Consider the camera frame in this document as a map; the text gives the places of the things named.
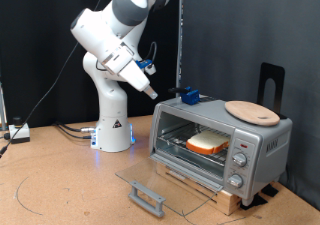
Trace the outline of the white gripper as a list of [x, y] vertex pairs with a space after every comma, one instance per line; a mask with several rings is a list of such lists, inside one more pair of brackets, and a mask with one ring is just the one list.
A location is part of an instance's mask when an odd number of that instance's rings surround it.
[[156, 99], [158, 94], [149, 86], [150, 82], [135, 61], [130, 61], [119, 73], [126, 82], [138, 91], [144, 91], [151, 99]]

